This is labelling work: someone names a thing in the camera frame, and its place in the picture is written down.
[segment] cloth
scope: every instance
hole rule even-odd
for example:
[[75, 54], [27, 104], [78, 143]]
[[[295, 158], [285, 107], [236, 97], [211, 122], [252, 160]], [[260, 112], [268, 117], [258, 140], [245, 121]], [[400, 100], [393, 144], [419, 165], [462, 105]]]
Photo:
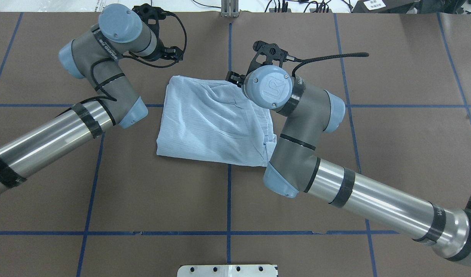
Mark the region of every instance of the cloth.
[[276, 147], [269, 109], [227, 81], [182, 76], [165, 93], [156, 154], [265, 167]]

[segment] blue plastic cover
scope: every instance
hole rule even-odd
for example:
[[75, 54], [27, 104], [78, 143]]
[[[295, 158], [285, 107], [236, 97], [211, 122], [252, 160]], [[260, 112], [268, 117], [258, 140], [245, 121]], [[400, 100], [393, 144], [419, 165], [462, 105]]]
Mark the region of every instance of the blue plastic cover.
[[133, 107], [131, 107], [130, 111], [123, 118], [123, 120], [119, 122], [119, 126], [121, 126], [122, 128], [128, 128], [129, 126], [137, 123], [147, 115], [148, 109], [143, 103], [141, 97], [139, 97]]
[[341, 121], [343, 121], [343, 117], [345, 116], [345, 102], [329, 91], [326, 90], [326, 92], [329, 96], [329, 102], [331, 102], [331, 114], [329, 115], [329, 123], [325, 133], [332, 133], [338, 128]]
[[278, 171], [268, 163], [265, 171], [265, 177], [263, 177], [265, 186], [270, 190], [283, 195], [288, 198], [294, 198], [297, 196], [298, 189], [293, 187], [288, 181], [281, 176]]
[[128, 43], [141, 34], [143, 22], [140, 17], [121, 4], [111, 4], [98, 16], [102, 33], [113, 42]]
[[72, 44], [73, 40], [66, 44], [65, 47], [61, 48], [58, 55], [59, 61], [73, 77], [83, 79], [84, 76], [80, 73], [80, 70], [78, 70], [75, 61], [73, 60]]
[[266, 109], [283, 106], [290, 99], [292, 88], [288, 73], [276, 65], [263, 65], [254, 70], [243, 87], [247, 98]]

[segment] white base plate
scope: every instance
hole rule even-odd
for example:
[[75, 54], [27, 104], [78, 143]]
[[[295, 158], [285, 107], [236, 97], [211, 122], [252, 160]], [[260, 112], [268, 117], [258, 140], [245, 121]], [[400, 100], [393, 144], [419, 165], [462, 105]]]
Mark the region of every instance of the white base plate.
[[181, 266], [177, 277], [278, 277], [277, 265]]

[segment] brown table surface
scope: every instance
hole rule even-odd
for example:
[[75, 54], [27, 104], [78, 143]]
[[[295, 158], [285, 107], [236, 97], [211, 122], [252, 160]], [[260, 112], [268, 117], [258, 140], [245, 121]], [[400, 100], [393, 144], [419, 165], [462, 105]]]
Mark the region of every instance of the brown table surface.
[[[0, 13], [0, 146], [94, 95], [57, 55], [96, 13]], [[299, 58], [308, 82], [346, 100], [317, 155], [443, 207], [471, 193], [471, 15], [179, 13], [185, 60], [121, 67], [149, 116], [113, 128], [0, 197], [0, 276], [175, 277], [180, 265], [278, 264], [280, 276], [471, 276], [428, 247], [305, 193], [281, 197], [264, 168], [156, 156], [173, 75], [245, 73], [253, 42]], [[166, 45], [182, 45], [174, 19]], [[291, 70], [293, 65], [286, 64]], [[285, 119], [273, 114], [275, 133]]]

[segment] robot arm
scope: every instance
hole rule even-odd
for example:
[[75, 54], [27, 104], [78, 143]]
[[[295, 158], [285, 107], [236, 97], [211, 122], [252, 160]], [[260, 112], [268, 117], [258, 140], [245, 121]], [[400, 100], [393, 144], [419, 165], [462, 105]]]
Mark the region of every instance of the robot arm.
[[[65, 69], [76, 78], [88, 79], [99, 96], [73, 105], [48, 123], [0, 147], [0, 194], [116, 123], [128, 128], [148, 114], [117, 61], [126, 51], [132, 56], [124, 57], [135, 60], [163, 58], [172, 60], [170, 65], [181, 61], [185, 47], [167, 48], [158, 38], [158, 21], [169, 15], [177, 18], [148, 4], [133, 10], [112, 4], [102, 11], [97, 25], [61, 49], [59, 58]], [[151, 19], [156, 24], [148, 24]]]
[[[258, 106], [287, 117], [266, 168], [266, 187], [289, 198], [299, 191], [309, 193], [409, 235], [416, 242], [431, 246], [443, 258], [471, 266], [471, 198], [464, 210], [444, 209], [315, 157], [321, 134], [334, 131], [341, 123], [344, 102], [306, 83], [295, 75], [295, 70], [289, 77], [281, 68], [282, 63], [302, 60], [288, 56], [276, 44], [255, 42], [253, 49], [257, 53], [248, 73], [229, 72], [227, 80], [241, 87]], [[367, 56], [356, 54], [348, 56]], [[263, 64], [256, 62], [259, 55], [267, 57]], [[273, 60], [279, 62], [279, 67], [272, 65]]]

